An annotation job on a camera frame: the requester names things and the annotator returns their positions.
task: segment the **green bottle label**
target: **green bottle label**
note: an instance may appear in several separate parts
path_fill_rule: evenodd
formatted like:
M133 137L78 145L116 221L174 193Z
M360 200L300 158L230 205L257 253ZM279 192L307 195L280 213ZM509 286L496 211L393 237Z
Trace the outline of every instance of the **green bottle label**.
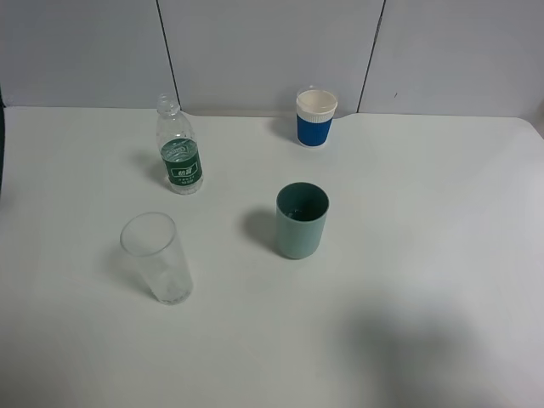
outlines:
M170 183L186 186L196 183L202 177L201 160L194 140L170 140L162 146L161 156Z

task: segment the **white wall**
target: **white wall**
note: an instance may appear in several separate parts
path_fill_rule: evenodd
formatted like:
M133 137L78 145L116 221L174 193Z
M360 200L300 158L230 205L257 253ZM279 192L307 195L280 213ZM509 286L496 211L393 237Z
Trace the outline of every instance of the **white wall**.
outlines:
M154 107L173 80L155 0L0 0L6 105Z
M357 111L383 0L159 3L186 111L293 111L312 83Z
M537 124L543 101L543 0L387 1L360 111Z

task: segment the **white table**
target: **white table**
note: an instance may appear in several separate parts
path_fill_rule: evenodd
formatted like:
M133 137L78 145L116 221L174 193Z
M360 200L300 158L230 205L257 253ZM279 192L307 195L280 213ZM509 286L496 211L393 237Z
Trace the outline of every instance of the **white table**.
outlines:
M153 110L10 108L0 406L532 408L544 401L544 141L511 118L189 116L205 183L170 192ZM321 186L318 252L275 196ZM178 225L195 290L159 304L122 226Z

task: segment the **teal plastic cup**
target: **teal plastic cup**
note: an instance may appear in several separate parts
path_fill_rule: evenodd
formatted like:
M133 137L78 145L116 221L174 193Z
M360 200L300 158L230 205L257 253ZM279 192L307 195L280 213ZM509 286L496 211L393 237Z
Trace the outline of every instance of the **teal plastic cup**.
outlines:
M276 245L287 258L310 256L320 245L329 197L317 185L293 183L276 199Z

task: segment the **plastic water bottle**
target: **plastic water bottle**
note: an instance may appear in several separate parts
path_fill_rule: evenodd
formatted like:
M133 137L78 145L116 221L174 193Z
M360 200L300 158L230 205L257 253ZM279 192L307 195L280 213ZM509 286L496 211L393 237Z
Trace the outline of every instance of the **plastic water bottle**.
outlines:
M195 193L201 188L203 177L193 127L170 94L159 96L156 110L156 142L172 190L184 195Z

